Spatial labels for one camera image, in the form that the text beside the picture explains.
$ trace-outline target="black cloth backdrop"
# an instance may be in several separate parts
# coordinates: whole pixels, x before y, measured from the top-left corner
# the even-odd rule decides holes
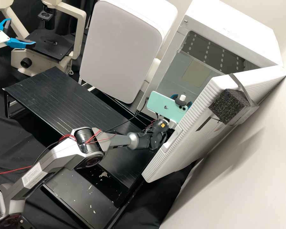
[[[39,26],[37,14],[42,8],[40,0],[15,0],[12,8],[29,32]],[[74,39],[74,36],[68,35],[67,38]],[[60,136],[31,113],[16,119],[5,118],[2,88],[26,79],[10,66],[10,51],[10,48],[0,49],[0,166],[15,169],[31,165],[40,152]],[[80,60],[81,57],[74,62],[75,78],[78,77]],[[144,183],[114,228],[159,228],[192,167],[190,165],[150,184]],[[0,184],[15,182],[22,174],[17,171],[0,175]],[[37,229],[82,228],[41,190],[27,200],[24,216]]]

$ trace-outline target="white paint speck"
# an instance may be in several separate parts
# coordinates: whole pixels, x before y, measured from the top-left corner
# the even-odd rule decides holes
[[[99,175],[99,178],[101,177],[108,177],[108,174],[106,172],[103,172],[101,175]]]

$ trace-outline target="white knob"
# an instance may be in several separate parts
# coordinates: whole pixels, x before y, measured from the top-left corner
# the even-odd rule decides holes
[[[186,96],[185,95],[181,95],[180,96],[180,101],[185,101]]]

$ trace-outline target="black platform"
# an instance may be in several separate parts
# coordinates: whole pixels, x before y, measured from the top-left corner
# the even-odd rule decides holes
[[[109,129],[126,121],[56,67],[4,90],[61,135],[78,127]],[[126,134],[140,129],[127,122],[116,131]],[[113,149],[98,167],[63,169],[45,188],[89,227],[106,228],[141,182],[141,173],[154,154],[149,150]]]
[[[29,49],[59,61],[69,55],[74,45],[74,42],[46,29],[37,29],[26,39],[36,42],[36,45]]]

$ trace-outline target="white wall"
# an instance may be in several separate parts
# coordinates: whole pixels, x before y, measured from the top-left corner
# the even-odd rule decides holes
[[[286,78],[198,171],[160,229],[286,229]]]
[[[286,0],[222,0],[222,2],[274,30],[286,68]]]

